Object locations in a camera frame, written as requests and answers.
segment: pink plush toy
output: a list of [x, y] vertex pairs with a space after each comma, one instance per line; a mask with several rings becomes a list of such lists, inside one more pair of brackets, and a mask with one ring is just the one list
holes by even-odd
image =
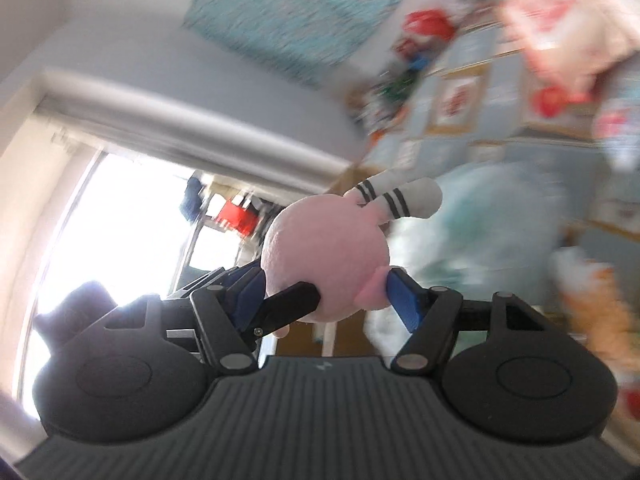
[[[313, 283], [318, 308], [302, 321], [340, 321], [360, 309], [386, 307], [389, 248], [380, 224], [403, 216], [428, 218], [442, 203], [434, 180], [404, 184], [388, 170], [344, 196], [303, 198], [281, 212], [267, 232], [261, 267], [271, 296], [297, 282]], [[276, 332], [284, 336], [288, 327]]]

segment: orange object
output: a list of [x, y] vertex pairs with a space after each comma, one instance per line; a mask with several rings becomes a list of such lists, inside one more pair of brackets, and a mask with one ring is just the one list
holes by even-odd
[[640, 372], [640, 351], [634, 342], [634, 318], [620, 297], [613, 268], [594, 270], [590, 288], [562, 291], [574, 332], [587, 336], [587, 348], [604, 362], [628, 372]]
[[405, 119], [409, 116], [409, 111], [409, 107], [406, 105], [406, 103], [400, 107], [393, 120], [394, 128], [397, 128], [398, 126], [401, 126], [402, 123], [404, 123]]
[[380, 141], [380, 139], [385, 136], [385, 134], [385, 130], [376, 130], [375, 132], [369, 134], [369, 150], [372, 150], [373, 147], [375, 147], [375, 145]]

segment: metal screw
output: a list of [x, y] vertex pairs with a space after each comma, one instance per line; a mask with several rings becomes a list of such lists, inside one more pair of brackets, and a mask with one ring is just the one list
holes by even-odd
[[420, 354], [404, 354], [396, 359], [396, 363], [405, 370], [421, 370], [429, 364], [429, 360]]

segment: plush toy leg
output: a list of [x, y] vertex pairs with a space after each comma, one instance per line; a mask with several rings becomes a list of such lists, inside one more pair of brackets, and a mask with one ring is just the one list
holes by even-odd
[[362, 287], [353, 303], [362, 310], [379, 310], [389, 306], [386, 297], [386, 276], [393, 267], [378, 267]]
[[288, 333], [289, 333], [289, 325], [283, 326], [282, 328], [275, 330], [273, 332], [273, 335], [276, 336], [278, 339], [281, 339], [284, 336], [286, 336]]

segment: red object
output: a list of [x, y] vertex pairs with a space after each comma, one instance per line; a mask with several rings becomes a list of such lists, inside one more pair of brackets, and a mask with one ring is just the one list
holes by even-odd
[[402, 30], [418, 36], [437, 36], [444, 41], [449, 41], [456, 32], [442, 9], [411, 12], [404, 17]]
[[627, 115], [629, 111], [629, 108], [620, 108], [619, 110], [612, 110], [602, 114], [593, 129], [595, 137], [598, 139], [608, 139], [609, 137], [618, 135], [622, 126], [626, 124], [628, 120]]
[[458, 115], [468, 104], [469, 97], [469, 85], [460, 85], [458, 88], [456, 88], [455, 93], [444, 103], [442, 112], [447, 117]]
[[369, 150], [372, 150], [376, 146], [376, 144], [380, 142], [380, 139], [382, 139], [385, 134], [385, 130], [376, 130], [375, 132], [371, 132], [369, 134], [369, 147], [367, 149], [367, 153], [369, 153]]
[[227, 200], [218, 213], [216, 222], [224, 227], [235, 229], [242, 236], [251, 236], [258, 225], [258, 216]]
[[559, 86], [548, 86], [538, 90], [531, 97], [533, 109], [547, 119], [562, 113], [567, 103], [567, 94]]
[[640, 420], [640, 392], [637, 390], [623, 390], [626, 408], [635, 420]]
[[420, 52], [420, 47], [411, 38], [401, 38], [394, 43], [393, 50], [395, 50], [401, 58], [410, 62], [418, 52]]
[[532, 19], [538, 32], [551, 32], [575, 3], [575, 0], [522, 0], [520, 8]]

